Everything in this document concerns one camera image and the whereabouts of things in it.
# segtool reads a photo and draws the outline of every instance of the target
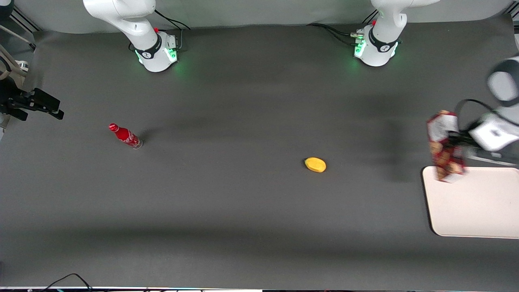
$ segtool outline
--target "cable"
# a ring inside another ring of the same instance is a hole
[[[371,16],[371,18],[367,22],[370,23],[373,20],[373,18],[375,18],[375,16],[377,16],[377,14],[378,14],[378,10],[377,10],[377,13],[375,13],[373,16]]]
[[[509,120],[508,118],[502,116],[500,113],[496,112],[495,109],[493,109],[491,106],[487,105],[486,103],[482,102],[482,101],[479,101],[477,99],[471,99],[471,98],[468,98],[468,99],[463,99],[463,100],[460,100],[458,102],[458,104],[456,105],[456,107],[454,108],[454,113],[458,116],[458,130],[461,129],[460,125],[459,125],[459,114],[461,112],[461,109],[463,108],[463,106],[467,103],[467,102],[475,102],[479,105],[482,105],[484,108],[486,108],[488,111],[492,112],[494,115],[498,116],[500,119],[502,119],[503,121],[507,122],[507,123],[510,123],[516,127],[519,127],[519,124],[518,123],[515,123],[511,120]]]
[[[511,13],[512,11],[514,11],[514,9],[518,5],[519,5],[519,2],[516,2],[515,4],[514,3],[510,4],[509,9],[507,9],[503,14]]]
[[[85,281],[85,279],[81,278],[81,276],[78,275],[78,274],[76,274],[76,273],[68,274],[67,276],[65,276],[65,277],[63,277],[63,278],[61,278],[61,279],[59,279],[59,280],[56,280],[56,281],[52,282],[49,286],[47,286],[47,288],[42,289],[42,290],[39,290],[38,292],[47,291],[50,287],[54,286],[54,284],[56,284],[57,282],[59,282],[59,281],[65,279],[65,278],[67,278],[67,277],[69,277],[69,276],[72,276],[72,275],[78,277],[78,278],[81,280],[81,282],[83,282],[83,284],[84,284],[85,286],[87,286],[88,291],[89,291],[89,292],[92,292],[92,286],[90,286],[90,285],[87,283],[87,281]]]
[[[184,30],[180,30],[180,46],[177,48],[177,50],[180,50],[182,48],[182,34],[184,33]]]
[[[344,35],[344,36],[350,36],[349,33],[346,33],[346,32],[342,32],[338,29],[335,29],[329,25],[326,25],[326,24],[322,24],[322,23],[309,23],[307,24],[308,26],[319,26],[321,28],[325,28],[325,29],[328,29],[328,30],[331,30],[333,32],[335,32],[336,34],[340,34],[340,35]]]
[[[350,42],[347,42],[345,40],[343,40],[342,38],[340,38],[338,35],[336,35],[335,33],[339,34],[339,35],[343,35],[343,36],[349,36],[350,34],[347,34],[347,33],[344,33],[342,31],[339,31],[329,25],[326,25],[326,24],[321,24],[321,23],[309,23],[307,24],[307,26],[318,26],[320,28],[324,28],[326,31],[328,31],[334,38],[336,38],[337,40],[339,40],[341,43],[343,44],[346,44],[346,45],[354,45],[354,43],[350,43]]]
[[[180,22],[180,21],[178,21],[178,20],[174,20],[174,19],[171,19],[171,18],[169,18],[169,17],[166,17],[166,16],[164,16],[162,13],[160,13],[157,9],[155,9],[155,12],[156,12],[158,15],[162,16],[163,18],[169,20],[170,22],[173,21],[173,22],[176,22],[176,23],[180,23],[181,25],[185,26],[187,29],[191,30],[191,28],[188,27],[187,25],[185,25],[183,22]]]
[[[362,21],[362,23],[366,23],[366,20],[367,20],[369,17],[371,17],[371,15],[372,15],[373,13],[376,13],[376,12],[377,12],[377,9],[373,10],[373,12],[372,12],[370,15],[368,15],[366,18],[364,18],[364,21]]]
[[[36,31],[40,31],[40,30],[39,30],[39,29],[38,29],[38,28],[37,28],[37,27],[36,27],[36,26],[31,22],[31,21],[29,21],[29,19],[25,18],[25,16],[23,16],[23,14],[20,13],[20,11],[19,11],[16,7],[14,8],[14,11],[15,11],[19,16],[21,16],[21,17],[22,17],[22,18],[23,18],[23,19],[24,19],[28,24],[30,24],[30,25],[34,28],[34,30],[36,30]]]
[[[4,59],[4,57],[0,56],[0,61],[5,65],[5,70],[8,71],[8,72],[11,72],[11,66],[9,65],[9,63],[7,63],[7,61]]]
[[[20,68],[20,65],[18,65],[16,60],[11,56],[11,54],[9,54],[9,52],[2,45],[0,45],[0,52],[7,58],[7,61],[9,61],[10,65],[11,65],[11,70],[14,73],[16,73],[22,77],[27,76],[27,73],[25,71],[22,71],[22,69]]]
[[[12,36],[15,36],[15,37],[21,39],[22,41],[24,41],[24,42],[26,42],[26,43],[28,43],[28,44],[31,44],[31,42],[28,41],[26,38],[22,37],[21,35],[18,35],[18,34],[15,33],[14,31],[8,29],[7,27],[5,27],[5,26],[3,26],[3,25],[1,25],[1,24],[0,24],[0,29],[3,30],[3,31],[5,31],[6,33],[12,35]]]

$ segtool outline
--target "gray tablecloth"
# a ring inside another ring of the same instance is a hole
[[[510,16],[401,38],[370,68],[321,28],[193,30],[150,73],[122,34],[40,34],[25,86],[65,118],[31,112],[0,142],[0,284],[518,291],[519,241],[435,235],[420,180],[427,118],[496,105]]]

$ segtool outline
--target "red coca-cola bottle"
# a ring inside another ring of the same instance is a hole
[[[121,128],[116,124],[110,124],[108,126],[110,131],[114,132],[117,139],[121,140],[124,144],[139,149],[142,146],[142,140],[140,140],[134,133],[126,128]]]

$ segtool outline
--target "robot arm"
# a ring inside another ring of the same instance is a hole
[[[155,0],[83,0],[83,4],[92,16],[126,35],[149,71],[164,71],[177,61],[175,37],[156,32],[144,18],[155,11]]]
[[[157,42],[157,34],[144,18],[155,11],[155,0],[83,0],[83,4],[90,15],[121,30],[136,49],[146,50]]]
[[[354,56],[364,63],[378,67],[386,64],[394,55],[397,39],[407,24],[407,15],[401,13],[406,8],[422,7],[440,0],[371,0],[380,16],[376,25],[367,25],[357,30],[367,37],[358,40]]]
[[[519,56],[499,63],[487,82],[501,106],[474,122],[469,135],[484,151],[497,152],[519,140]]]
[[[371,0],[371,4],[379,12],[377,25],[373,27],[373,35],[381,42],[391,43],[398,39],[405,25],[407,15],[402,10],[422,7],[440,0]]]

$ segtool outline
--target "black cable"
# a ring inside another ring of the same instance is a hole
[[[307,24],[308,26],[319,26],[321,28],[325,28],[325,29],[328,29],[328,30],[331,30],[333,32],[335,32],[336,34],[340,34],[340,35],[344,35],[344,36],[350,36],[349,33],[346,33],[346,32],[342,32],[338,29],[335,29],[329,25],[326,25],[326,24],[322,24],[322,23],[309,23]]]
[[[11,66],[9,65],[9,63],[7,63],[4,57],[0,56],[0,62],[2,62],[5,65],[5,70],[11,72]]]
[[[39,290],[38,292],[41,292],[41,291],[47,291],[50,287],[54,286],[54,284],[56,284],[57,282],[59,282],[59,281],[65,279],[65,278],[67,278],[67,277],[69,277],[69,276],[72,276],[72,275],[78,277],[78,278],[81,280],[81,282],[83,282],[83,284],[84,284],[85,286],[87,286],[88,291],[89,291],[89,292],[92,292],[92,286],[90,286],[90,285],[87,283],[87,281],[85,281],[85,279],[81,278],[81,276],[78,275],[78,274],[76,274],[76,273],[68,274],[67,276],[65,276],[65,277],[63,277],[63,278],[61,278],[61,279],[59,279],[59,280],[56,280],[56,281],[52,282],[49,286],[47,286],[47,288],[42,289],[42,290]]]
[[[486,103],[482,102],[482,101],[479,101],[477,99],[471,99],[471,98],[468,98],[468,99],[463,99],[463,100],[460,100],[458,102],[458,104],[456,105],[456,107],[454,108],[454,112],[456,113],[456,115],[458,116],[458,130],[460,131],[461,127],[459,126],[459,114],[461,112],[461,109],[463,108],[463,106],[467,103],[467,102],[475,102],[479,105],[482,105],[484,108],[486,108],[488,111],[492,112],[494,115],[498,116],[500,119],[502,119],[503,121],[507,122],[507,123],[510,123],[516,127],[519,127],[519,124],[518,123],[515,123],[511,120],[509,120],[508,118],[502,116],[500,113],[496,112],[491,106],[487,105]]]
[[[372,15],[373,13],[375,13],[375,12],[377,12],[377,9],[373,10],[373,12],[372,12],[370,15],[368,15],[366,18],[364,18],[364,20],[362,21],[362,23],[365,23],[366,20],[367,20],[369,17],[371,17],[371,15]]]
[[[26,21],[28,24],[30,24],[32,27],[34,27],[34,30],[39,31],[39,29],[38,29],[38,28],[37,28],[37,27],[36,27],[36,26],[31,22],[31,21],[29,21],[29,19],[25,18],[25,16],[23,16],[23,14],[21,14],[21,13],[19,12],[19,10],[16,9],[16,7],[14,8],[14,11],[15,11],[16,13],[18,13],[18,15],[21,16],[23,19],[25,19],[25,21]]]
[[[162,13],[160,13],[157,9],[155,9],[155,12],[156,12],[158,15],[162,16],[163,18],[169,20],[170,22],[171,22],[171,21],[174,21],[174,22],[176,22],[176,23],[180,23],[181,25],[185,26],[187,29],[191,30],[191,28],[188,27],[188,26],[187,26],[186,24],[184,24],[183,22],[180,22],[180,21],[178,21],[178,20],[174,20],[174,19],[171,19],[171,18],[169,18],[169,17],[166,17],[166,16],[164,16]]]
[[[503,14],[507,14],[507,13],[511,13],[512,11],[514,11],[514,9],[519,5],[519,2],[516,2],[515,4],[510,4],[510,9],[508,9],[505,13]]]
[[[375,16],[377,16],[377,14],[378,14],[378,11],[373,16],[371,16],[371,18],[367,22],[370,23],[373,20],[373,18],[375,18]]]
[[[310,23],[310,24],[307,24],[308,26],[318,26],[318,27],[321,27],[321,28],[324,28],[326,31],[328,31],[334,38],[336,38],[339,42],[345,44],[345,45],[354,45],[355,43],[350,43],[350,42],[347,42],[345,40],[343,40],[342,38],[340,38],[338,35],[336,35],[334,32],[337,31],[339,33],[343,33],[341,31],[338,31],[328,25],[325,25],[325,24],[320,24],[320,23]]]
[[[18,23],[18,25],[23,26],[27,31],[32,32],[31,29],[28,28],[28,27],[26,27],[25,24],[23,24],[23,23],[22,23],[18,18],[16,18],[16,16],[14,16],[14,15],[11,14],[11,17],[12,17],[14,20],[16,20],[16,22]]]

